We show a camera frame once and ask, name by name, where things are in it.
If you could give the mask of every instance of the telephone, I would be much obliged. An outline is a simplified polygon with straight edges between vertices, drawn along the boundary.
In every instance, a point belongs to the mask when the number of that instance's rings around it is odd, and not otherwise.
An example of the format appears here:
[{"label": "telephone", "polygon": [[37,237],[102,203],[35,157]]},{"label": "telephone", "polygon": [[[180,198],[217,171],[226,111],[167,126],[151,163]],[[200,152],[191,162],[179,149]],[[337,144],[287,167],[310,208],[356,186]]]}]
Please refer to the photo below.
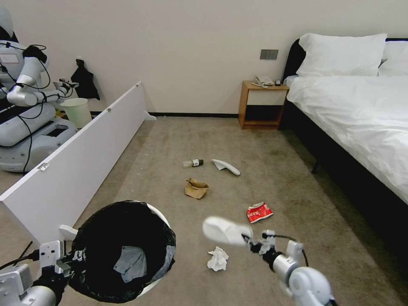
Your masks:
[{"label": "telephone", "polygon": [[255,76],[253,85],[268,88],[268,86],[273,86],[275,83],[268,76]]}]

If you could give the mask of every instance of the white pillow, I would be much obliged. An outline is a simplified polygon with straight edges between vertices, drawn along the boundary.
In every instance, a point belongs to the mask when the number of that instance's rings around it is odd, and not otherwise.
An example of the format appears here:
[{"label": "white pillow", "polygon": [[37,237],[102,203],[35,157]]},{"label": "white pillow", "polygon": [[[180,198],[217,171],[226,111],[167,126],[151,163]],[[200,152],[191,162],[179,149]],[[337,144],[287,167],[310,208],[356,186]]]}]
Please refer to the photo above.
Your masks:
[{"label": "white pillow", "polygon": [[394,40],[385,43],[383,59],[406,59],[408,60],[408,41]]},{"label": "white pillow", "polygon": [[307,33],[299,45],[306,57],[300,77],[377,76],[387,34],[364,37],[323,36]]},{"label": "white pillow", "polygon": [[408,76],[408,58],[389,58],[378,69],[378,75],[380,77]]}]

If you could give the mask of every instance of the wall switch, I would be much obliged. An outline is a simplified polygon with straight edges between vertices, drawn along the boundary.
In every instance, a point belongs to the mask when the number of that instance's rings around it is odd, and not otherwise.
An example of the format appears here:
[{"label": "wall switch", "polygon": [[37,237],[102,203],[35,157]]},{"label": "wall switch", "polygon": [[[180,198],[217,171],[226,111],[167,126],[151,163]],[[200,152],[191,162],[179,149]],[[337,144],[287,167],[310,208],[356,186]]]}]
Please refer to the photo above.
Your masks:
[{"label": "wall switch", "polygon": [[262,49],[260,60],[275,60],[278,58],[279,50]]}]

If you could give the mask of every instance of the small white trash can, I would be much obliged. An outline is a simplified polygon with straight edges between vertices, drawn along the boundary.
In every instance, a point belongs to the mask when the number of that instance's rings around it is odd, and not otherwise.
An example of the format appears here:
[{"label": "small white trash can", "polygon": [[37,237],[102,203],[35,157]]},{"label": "small white trash can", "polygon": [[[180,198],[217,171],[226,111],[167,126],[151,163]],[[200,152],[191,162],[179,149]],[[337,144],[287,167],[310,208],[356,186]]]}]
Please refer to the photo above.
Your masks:
[{"label": "small white trash can", "polygon": [[61,103],[68,119],[72,121],[77,128],[83,128],[92,120],[91,112],[88,107],[88,99],[75,98],[65,100]]}]

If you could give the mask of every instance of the metal hinge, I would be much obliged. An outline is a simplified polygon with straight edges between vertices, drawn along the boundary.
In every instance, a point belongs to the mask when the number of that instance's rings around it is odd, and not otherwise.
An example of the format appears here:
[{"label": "metal hinge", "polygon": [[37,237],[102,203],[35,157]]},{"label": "metal hinge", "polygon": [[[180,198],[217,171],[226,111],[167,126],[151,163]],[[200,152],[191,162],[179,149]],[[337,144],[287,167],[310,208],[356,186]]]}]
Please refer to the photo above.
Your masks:
[{"label": "metal hinge", "polygon": [[41,171],[45,171],[49,166],[50,164],[48,163],[42,163],[37,169],[40,169]]}]

